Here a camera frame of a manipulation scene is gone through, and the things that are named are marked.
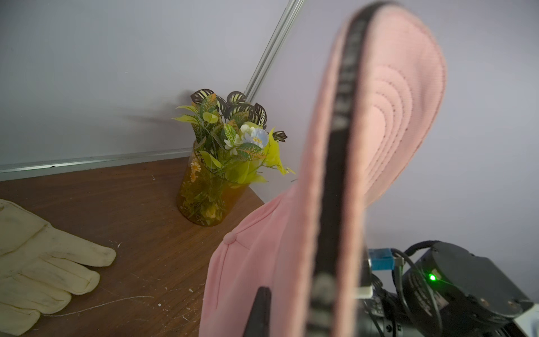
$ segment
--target table surface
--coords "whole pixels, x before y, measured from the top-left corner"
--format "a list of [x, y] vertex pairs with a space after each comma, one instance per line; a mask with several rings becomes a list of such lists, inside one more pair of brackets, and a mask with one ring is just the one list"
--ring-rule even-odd
[[111, 247], [97, 288], [74, 295], [25, 336], [197, 336], [208, 263], [223, 236], [263, 202], [248, 189], [222, 224], [176, 207], [187, 158], [0, 182], [0, 198], [55, 228]]

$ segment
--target cream glove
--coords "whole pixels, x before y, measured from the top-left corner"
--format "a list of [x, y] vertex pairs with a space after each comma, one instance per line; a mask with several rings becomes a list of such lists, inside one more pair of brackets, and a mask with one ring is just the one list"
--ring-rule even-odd
[[62, 310], [70, 293], [94, 290], [99, 274], [80, 264], [108, 266], [115, 257], [113, 249], [55, 229], [0, 199], [0, 332], [21, 335], [40, 313]]

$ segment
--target orange glass vase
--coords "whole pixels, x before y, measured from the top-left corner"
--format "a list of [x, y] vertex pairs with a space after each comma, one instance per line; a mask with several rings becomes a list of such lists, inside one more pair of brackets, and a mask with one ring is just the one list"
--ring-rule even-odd
[[191, 222], [215, 226], [230, 213], [249, 185], [233, 183], [215, 175], [193, 151], [176, 203], [179, 211]]

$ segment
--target white scratch on table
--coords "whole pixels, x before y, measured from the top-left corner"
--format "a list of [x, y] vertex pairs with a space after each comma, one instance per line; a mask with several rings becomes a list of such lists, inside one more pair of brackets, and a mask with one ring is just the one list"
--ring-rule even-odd
[[115, 294], [115, 293], [113, 293], [113, 292], [112, 292], [112, 291], [110, 291], [110, 290], [106, 290], [106, 289], [105, 289], [105, 288], [103, 288], [103, 287], [100, 287], [100, 288], [101, 288], [101, 289], [103, 289], [104, 291], [106, 291], [106, 292], [108, 292], [108, 293], [112, 294], [112, 295], [118, 296], [118, 294]]
[[119, 302], [119, 301], [124, 301], [124, 300], [130, 300], [130, 299], [132, 299], [132, 298], [141, 298], [141, 297], [151, 297], [151, 298], [154, 298], [153, 296], [132, 296], [132, 297], [121, 298], [121, 299], [119, 299], [119, 300], [115, 300], [115, 301], [103, 303], [103, 304], [100, 304], [100, 305], [96, 305], [96, 306], [93, 306], [93, 307], [91, 307], [91, 308], [87, 308], [87, 309], [83, 309], [83, 310], [79, 310], [79, 311], [75, 311], [75, 312], [70, 312], [69, 314], [62, 314], [62, 315], [45, 315], [45, 314], [42, 314], [42, 316], [47, 316], [47, 317], [62, 317], [62, 316], [74, 315], [74, 314], [78, 314], [78, 313], [81, 313], [81, 312], [84, 312], [84, 311], [87, 311], [87, 310], [92, 310], [92, 309], [95, 309], [95, 308], [102, 307], [103, 305], [107, 305], [107, 304], [111, 304], [111, 303], [115, 303], [115, 302]]

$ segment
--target dark patterned leaf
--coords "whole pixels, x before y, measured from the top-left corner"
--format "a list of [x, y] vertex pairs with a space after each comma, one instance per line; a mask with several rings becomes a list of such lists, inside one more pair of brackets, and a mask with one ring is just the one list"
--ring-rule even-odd
[[219, 111], [221, 111], [221, 113], [223, 114], [223, 116], [225, 118], [228, 119], [227, 116], [225, 116], [225, 113], [226, 113], [226, 110], [229, 108], [229, 105], [226, 103], [226, 101], [220, 97], [220, 96], [217, 96], [217, 107], [219, 108]]
[[226, 102], [229, 105], [234, 105], [238, 103], [244, 103], [247, 100], [247, 96], [240, 91], [231, 92], [226, 98]]
[[285, 139], [287, 139], [288, 136], [285, 134], [284, 131], [276, 131], [273, 133], [273, 139], [279, 141], [279, 142], [283, 142], [283, 143], [286, 143]]
[[228, 119], [231, 119], [235, 114], [240, 112], [247, 112], [247, 116], [249, 116], [249, 111], [253, 110], [254, 107], [250, 105], [249, 103], [240, 103], [236, 105], [232, 105], [228, 108], [226, 111], [226, 114], [228, 115]]
[[262, 105], [256, 103], [254, 109], [249, 111], [249, 121], [262, 127], [262, 129], [266, 129], [267, 116]]
[[236, 150], [242, 161], [262, 159], [266, 156], [262, 148], [252, 143], [243, 143]]
[[199, 91], [197, 91], [193, 95], [191, 95], [191, 100], [194, 103], [199, 104], [200, 102], [202, 102], [204, 100], [204, 98], [206, 98], [207, 96], [209, 96], [211, 94], [215, 94], [215, 92], [213, 92], [212, 90], [209, 90], [209, 89], [200, 89]]

